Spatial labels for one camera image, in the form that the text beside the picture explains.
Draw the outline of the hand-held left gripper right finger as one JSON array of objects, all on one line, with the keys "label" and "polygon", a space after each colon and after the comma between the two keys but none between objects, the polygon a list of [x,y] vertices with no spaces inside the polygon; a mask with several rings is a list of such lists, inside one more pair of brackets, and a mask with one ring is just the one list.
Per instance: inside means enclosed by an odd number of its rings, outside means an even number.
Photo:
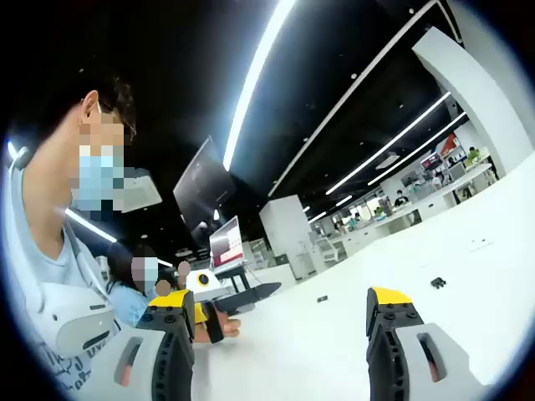
[{"label": "hand-held left gripper right finger", "polygon": [[399,291],[371,287],[366,336],[372,400],[480,400],[487,387],[467,352],[434,323],[425,323]]}]

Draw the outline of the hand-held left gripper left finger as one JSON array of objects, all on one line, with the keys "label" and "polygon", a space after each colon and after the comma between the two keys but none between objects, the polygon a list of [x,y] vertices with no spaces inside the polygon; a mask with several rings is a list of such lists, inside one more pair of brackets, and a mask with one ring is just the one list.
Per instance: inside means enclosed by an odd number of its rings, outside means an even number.
[{"label": "hand-held left gripper left finger", "polygon": [[124,326],[92,361],[77,400],[190,400],[193,293],[157,297],[135,328]]}]

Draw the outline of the person's right hand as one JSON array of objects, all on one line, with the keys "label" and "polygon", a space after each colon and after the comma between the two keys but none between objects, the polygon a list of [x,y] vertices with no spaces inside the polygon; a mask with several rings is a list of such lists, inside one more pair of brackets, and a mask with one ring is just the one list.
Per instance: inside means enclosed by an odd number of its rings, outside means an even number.
[{"label": "person's right hand", "polygon": [[[236,338],[240,333],[241,321],[230,319],[222,323],[222,334],[224,338]],[[195,343],[210,343],[211,339],[204,323],[199,323],[195,327]]]}]

